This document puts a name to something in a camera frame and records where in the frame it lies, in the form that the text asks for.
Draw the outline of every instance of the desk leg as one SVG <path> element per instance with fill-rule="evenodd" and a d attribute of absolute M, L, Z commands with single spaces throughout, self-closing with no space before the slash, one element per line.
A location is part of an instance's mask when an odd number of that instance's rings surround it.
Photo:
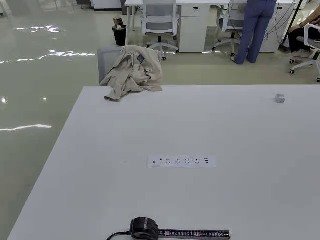
<path fill-rule="evenodd" d="M 131 20 L 130 6 L 128 6 L 126 9 L 127 9 L 127 14 L 126 14 L 125 45 L 129 45 L 129 31 L 130 31 L 130 20 Z"/>
<path fill-rule="evenodd" d="M 132 6 L 132 31 L 136 30 L 136 6 Z"/>

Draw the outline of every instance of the tape measure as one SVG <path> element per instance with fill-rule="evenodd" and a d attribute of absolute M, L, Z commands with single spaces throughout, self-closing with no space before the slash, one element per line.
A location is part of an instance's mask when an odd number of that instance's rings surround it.
<path fill-rule="evenodd" d="M 230 230 L 176 230 L 159 229 L 157 223 L 151 218 L 138 217 L 131 221 L 130 234 L 134 239 L 157 240 L 191 239 L 191 240 L 229 240 Z"/>

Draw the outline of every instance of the person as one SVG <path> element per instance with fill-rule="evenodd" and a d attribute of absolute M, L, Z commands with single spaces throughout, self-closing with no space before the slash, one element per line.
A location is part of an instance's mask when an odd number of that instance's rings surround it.
<path fill-rule="evenodd" d="M 298 41 L 297 37 L 303 37 L 305 34 L 304 27 L 307 24 L 318 25 L 320 23 L 320 6 L 306 18 L 299 25 L 293 26 L 288 30 L 289 33 L 289 45 L 291 49 L 292 56 L 300 57 L 300 58 L 308 58 L 312 55 L 310 51 L 311 48 L 309 46 L 304 45 L 303 42 Z M 309 39 L 319 39 L 320 40 L 320 32 L 319 30 L 311 27 L 309 28 L 308 33 Z"/>
<path fill-rule="evenodd" d="M 248 0 L 244 9 L 242 37 L 238 52 L 236 57 L 231 57 L 236 64 L 244 64 L 245 58 L 252 64 L 257 61 L 267 27 L 275 11 L 276 1 Z M 252 34 L 253 41 L 247 54 Z"/>

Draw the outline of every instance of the person's leg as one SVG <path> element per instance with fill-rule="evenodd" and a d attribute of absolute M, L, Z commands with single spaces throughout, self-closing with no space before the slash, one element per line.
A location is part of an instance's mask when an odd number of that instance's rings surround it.
<path fill-rule="evenodd" d="M 298 28 L 298 29 L 294 30 L 293 32 L 289 33 L 289 45 L 290 45 L 290 49 L 291 49 L 292 53 L 298 52 L 301 49 L 306 50 L 306 51 L 310 50 L 309 46 L 306 46 L 303 42 L 297 40 L 297 37 L 303 37 L 304 34 L 305 34 L 304 28 Z"/>
<path fill-rule="evenodd" d="M 247 56 L 247 49 L 254 32 L 256 23 L 258 21 L 258 17 L 260 13 L 258 12 L 259 9 L 255 8 L 256 4 L 250 3 L 248 1 L 245 10 L 244 10 L 244 22 L 243 22 L 243 30 L 242 30 L 242 37 L 241 42 L 238 48 L 238 52 L 236 57 L 234 58 L 234 62 L 236 64 L 244 64 L 246 56 Z"/>
<path fill-rule="evenodd" d="M 252 64 L 254 64 L 257 61 L 262 43 L 264 41 L 267 27 L 275 10 L 275 2 L 267 1 L 264 4 L 265 10 L 256 23 L 253 41 L 247 55 L 247 60 Z"/>

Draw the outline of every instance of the person's arm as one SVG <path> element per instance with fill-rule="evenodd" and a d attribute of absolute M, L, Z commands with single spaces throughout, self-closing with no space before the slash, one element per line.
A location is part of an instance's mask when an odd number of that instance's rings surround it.
<path fill-rule="evenodd" d="M 315 20 L 319 16 L 320 16 L 320 6 L 318 6 L 317 9 L 310 16 L 306 18 L 306 20 L 301 22 L 299 25 L 291 27 L 288 32 L 292 33 L 296 29 L 303 28 L 304 26 L 311 23 L 313 20 Z"/>

